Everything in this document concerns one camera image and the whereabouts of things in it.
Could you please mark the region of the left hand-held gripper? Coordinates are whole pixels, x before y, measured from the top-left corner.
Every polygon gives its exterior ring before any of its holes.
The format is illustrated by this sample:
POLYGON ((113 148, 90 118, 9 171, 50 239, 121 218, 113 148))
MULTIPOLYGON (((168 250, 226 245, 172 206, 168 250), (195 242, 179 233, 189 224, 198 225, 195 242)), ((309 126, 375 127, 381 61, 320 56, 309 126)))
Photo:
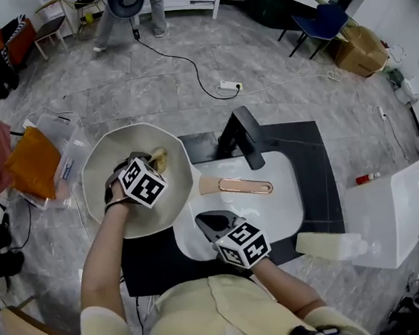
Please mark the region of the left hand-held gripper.
POLYGON ((134 151, 114 168, 105 184, 105 211, 112 205, 134 203, 153 208, 161 195, 168 189, 165 178, 149 165, 151 155, 134 151), (112 184, 119 182, 123 197, 115 200, 112 184))

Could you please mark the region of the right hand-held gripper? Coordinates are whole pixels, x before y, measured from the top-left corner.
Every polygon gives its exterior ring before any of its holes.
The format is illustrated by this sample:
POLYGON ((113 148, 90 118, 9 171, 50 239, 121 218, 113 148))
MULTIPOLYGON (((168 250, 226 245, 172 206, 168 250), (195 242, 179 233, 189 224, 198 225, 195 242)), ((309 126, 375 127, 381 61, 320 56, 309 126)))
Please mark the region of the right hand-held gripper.
POLYGON ((195 222, 208 241, 215 242, 217 251, 229 265, 251 269, 272 250, 262 230, 232 211, 204 211, 196 216, 195 222))

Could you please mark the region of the person's left hand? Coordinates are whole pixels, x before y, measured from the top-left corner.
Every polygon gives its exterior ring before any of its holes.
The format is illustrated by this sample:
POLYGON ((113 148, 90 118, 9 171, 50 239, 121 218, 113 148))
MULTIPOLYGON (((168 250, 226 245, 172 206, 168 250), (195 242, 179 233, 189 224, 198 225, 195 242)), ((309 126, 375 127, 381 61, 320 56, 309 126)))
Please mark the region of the person's left hand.
POLYGON ((110 184, 110 189, 112 192, 112 198, 110 201, 119 201, 119 199, 125 198, 121 182, 118 179, 110 184))

